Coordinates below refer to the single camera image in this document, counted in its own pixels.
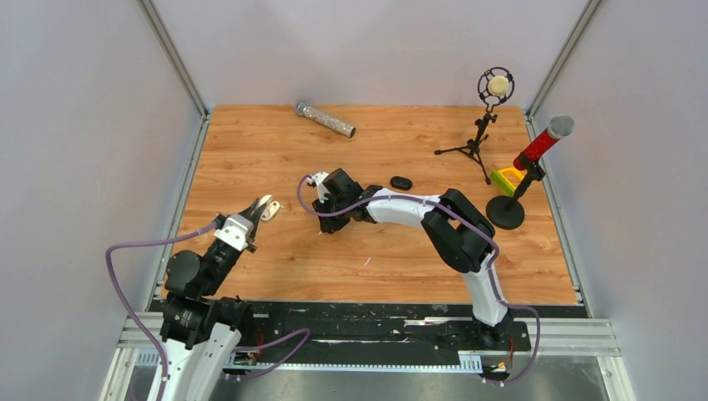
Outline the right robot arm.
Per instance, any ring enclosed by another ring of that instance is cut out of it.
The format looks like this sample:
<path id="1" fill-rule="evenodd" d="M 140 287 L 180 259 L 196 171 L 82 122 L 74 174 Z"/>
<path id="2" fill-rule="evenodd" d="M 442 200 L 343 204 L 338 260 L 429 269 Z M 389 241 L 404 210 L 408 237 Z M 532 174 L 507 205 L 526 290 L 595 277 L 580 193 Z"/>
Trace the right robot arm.
<path id="1" fill-rule="evenodd" d="M 508 341 L 513 318 L 498 285 L 495 229 L 461 191 L 410 195 L 380 185 L 363 188 L 342 169 L 305 175 L 301 183 L 316 189 L 317 198 L 305 209 L 318 217 L 325 233 L 335 233 L 350 221 L 424 231 L 442 261 L 463 277 L 478 341 L 491 349 Z"/>

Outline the black earbuds charging case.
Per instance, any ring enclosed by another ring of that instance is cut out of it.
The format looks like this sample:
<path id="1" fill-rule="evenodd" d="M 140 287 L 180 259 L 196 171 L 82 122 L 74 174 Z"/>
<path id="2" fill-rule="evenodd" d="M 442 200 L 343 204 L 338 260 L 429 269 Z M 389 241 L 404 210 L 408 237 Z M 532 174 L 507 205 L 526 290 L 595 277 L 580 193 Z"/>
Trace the black earbuds charging case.
<path id="1" fill-rule="evenodd" d="M 399 175 L 395 175 L 390 179 L 390 185 L 394 189 L 403 191 L 408 191 L 413 187 L 413 183 L 410 179 Z"/>

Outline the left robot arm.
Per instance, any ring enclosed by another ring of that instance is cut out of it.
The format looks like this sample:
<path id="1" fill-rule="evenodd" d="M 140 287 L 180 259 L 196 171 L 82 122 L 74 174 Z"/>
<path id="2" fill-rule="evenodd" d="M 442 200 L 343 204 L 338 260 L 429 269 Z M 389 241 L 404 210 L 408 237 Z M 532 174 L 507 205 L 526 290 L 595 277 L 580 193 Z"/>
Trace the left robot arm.
<path id="1" fill-rule="evenodd" d="M 236 345 L 255 336 L 252 306 L 239 297 L 215 298 L 240 256 L 256 249 L 255 235 L 271 195 L 243 211 L 215 218 L 214 240 L 203 254 L 183 250 L 167 263 L 159 361 L 150 400 L 207 400 Z"/>

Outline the white earbuds charging case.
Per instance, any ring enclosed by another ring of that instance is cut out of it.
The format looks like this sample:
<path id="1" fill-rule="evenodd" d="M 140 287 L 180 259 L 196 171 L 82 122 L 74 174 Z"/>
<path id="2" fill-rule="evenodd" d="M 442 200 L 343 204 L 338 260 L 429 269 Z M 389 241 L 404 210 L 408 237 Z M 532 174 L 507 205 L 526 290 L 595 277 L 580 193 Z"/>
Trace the white earbuds charging case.
<path id="1" fill-rule="evenodd" d="M 263 195 L 256 206 L 258 217 L 261 221 L 273 220 L 281 210 L 281 203 L 273 195 Z"/>

